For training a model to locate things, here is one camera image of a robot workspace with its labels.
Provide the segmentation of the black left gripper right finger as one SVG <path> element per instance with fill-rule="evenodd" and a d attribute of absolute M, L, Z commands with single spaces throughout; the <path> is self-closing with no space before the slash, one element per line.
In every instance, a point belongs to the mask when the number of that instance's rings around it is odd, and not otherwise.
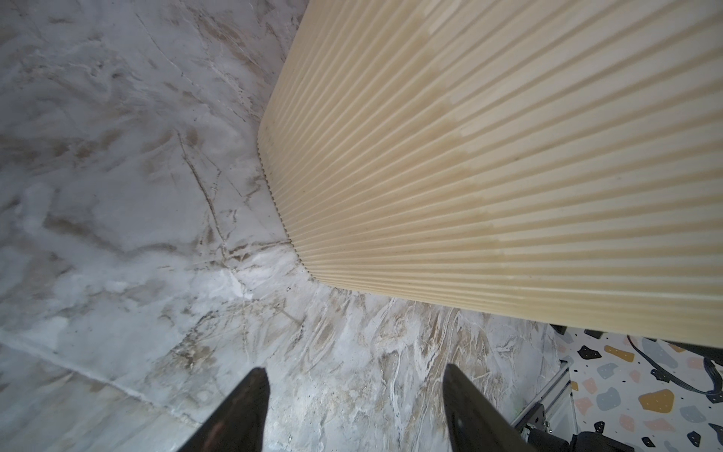
<path fill-rule="evenodd" d="M 442 398 L 453 451 L 534 451 L 453 363 L 444 371 Z"/>

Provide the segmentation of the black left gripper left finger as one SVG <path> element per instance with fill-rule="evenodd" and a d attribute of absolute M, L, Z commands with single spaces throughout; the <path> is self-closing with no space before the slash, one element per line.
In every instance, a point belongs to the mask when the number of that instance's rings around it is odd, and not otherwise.
<path fill-rule="evenodd" d="M 255 367 L 178 451 L 262 451 L 269 397 L 267 371 Z"/>

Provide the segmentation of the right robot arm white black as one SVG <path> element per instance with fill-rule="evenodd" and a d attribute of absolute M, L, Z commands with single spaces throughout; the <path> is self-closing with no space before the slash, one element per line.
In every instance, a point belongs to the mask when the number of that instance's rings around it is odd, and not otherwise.
<path fill-rule="evenodd" d="M 558 374 L 542 392 L 542 425 L 586 431 L 636 451 L 722 448 L 719 348 L 555 327 Z"/>

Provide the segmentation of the cream ribbed trash bin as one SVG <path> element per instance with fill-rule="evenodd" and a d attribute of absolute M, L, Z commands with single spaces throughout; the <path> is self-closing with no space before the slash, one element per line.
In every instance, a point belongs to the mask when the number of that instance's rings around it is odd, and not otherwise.
<path fill-rule="evenodd" d="M 722 344 L 718 1 L 313 1 L 258 148 L 322 283 Z"/>

